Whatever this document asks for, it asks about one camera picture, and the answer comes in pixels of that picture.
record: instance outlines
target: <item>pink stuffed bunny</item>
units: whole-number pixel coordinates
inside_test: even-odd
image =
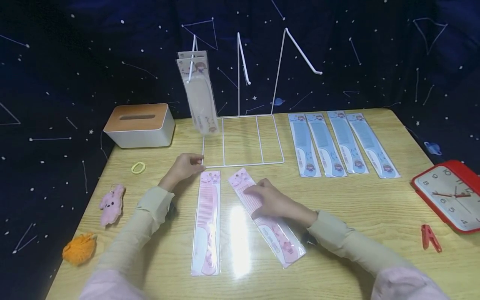
[[[117,184],[113,190],[103,196],[102,202],[100,203],[100,209],[103,210],[102,216],[100,217],[100,224],[102,226],[113,224],[117,221],[123,208],[124,192],[125,188],[123,185]]]

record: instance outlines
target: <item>blue comb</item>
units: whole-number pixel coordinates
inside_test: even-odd
[[[306,121],[294,121],[293,130],[295,131],[295,146],[305,153],[305,171],[304,175],[308,177],[315,176],[317,170],[313,163],[312,144],[310,131]]]
[[[353,160],[353,169],[355,173],[364,173],[366,168],[364,164],[356,164],[356,161],[362,161],[360,153],[355,146],[355,138],[353,137],[352,130],[348,126],[348,123],[342,119],[330,118],[332,127],[335,129],[336,141],[338,145],[345,146],[349,149],[352,160]]]
[[[380,161],[380,168],[382,169],[382,175],[384,178],[394,178],[396,176],[395,170],[387,161],[385,154],[383,153],[378,139],[373,133],[370,126],[365,122],[352,122],[350,123],[357,132],[358,138],[364,149],[373,151]]]
[[[311,122],[310,127],[312,133],[315,136],[317,142],[317,148],[323,149],[329,153],[332,163],[332,175],[336,177],[342,177],[345,174],[345,170],[342,167],[342,163],[335,153],[335,145],[333,144],[332,136],[327,128],[327,125],[322,122]]]

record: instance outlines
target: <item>starry backdrop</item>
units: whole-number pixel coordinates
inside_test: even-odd
[[[46,296],[113,142],[116,105],[190,110],[176,52],[207,50],[220,116],[390,108],[433,163],[480,173],[475,0],[49,0],[0,3],[4,299]],[[288,27],[314,68],[285,40]]]

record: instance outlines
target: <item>red clock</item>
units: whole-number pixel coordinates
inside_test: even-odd
[[[480,177],[458,160],[438,164],[411,181],[417,194],[453,229],[480,230]]]

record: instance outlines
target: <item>orange yarn ball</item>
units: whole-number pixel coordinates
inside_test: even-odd
[[[81,234],[63,248],[62,257],[73,265],[83,264],[92,257],[95,245],[96,240],[92,232],[86,235]]]

